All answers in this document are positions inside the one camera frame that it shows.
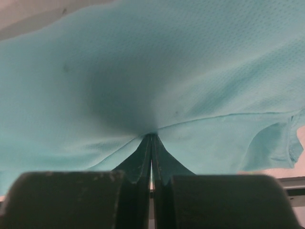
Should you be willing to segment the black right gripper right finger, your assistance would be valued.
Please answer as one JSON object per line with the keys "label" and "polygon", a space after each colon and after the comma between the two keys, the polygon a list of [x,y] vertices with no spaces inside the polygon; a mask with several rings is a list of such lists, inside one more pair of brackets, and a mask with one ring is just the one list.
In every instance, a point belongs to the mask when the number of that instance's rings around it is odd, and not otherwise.
{"label": "black right gripper right finger", "polygon": [[286,191],[266,175],[197,175],[151,136],[158,229],[298,229]]}

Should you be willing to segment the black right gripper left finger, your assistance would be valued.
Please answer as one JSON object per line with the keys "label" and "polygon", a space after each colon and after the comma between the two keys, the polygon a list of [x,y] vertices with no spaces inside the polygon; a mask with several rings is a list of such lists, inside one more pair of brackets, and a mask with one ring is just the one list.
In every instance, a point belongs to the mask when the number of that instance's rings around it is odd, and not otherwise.
{"label": "black right gripper left finger", "polygon": [[146,229],[149,225],[151,143],[111,171],[27,172],[0,206],[3,229]]}

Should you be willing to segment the teal t shirt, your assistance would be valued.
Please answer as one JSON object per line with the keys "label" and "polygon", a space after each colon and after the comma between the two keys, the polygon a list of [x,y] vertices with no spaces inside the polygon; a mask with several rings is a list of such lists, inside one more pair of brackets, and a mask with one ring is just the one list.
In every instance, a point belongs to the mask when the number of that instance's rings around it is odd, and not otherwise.
{"label": "teal t shirt", "polygon": [[302,0],[0,3],[1,195],[149,133],[196,174],[292,168],[304,124]]}

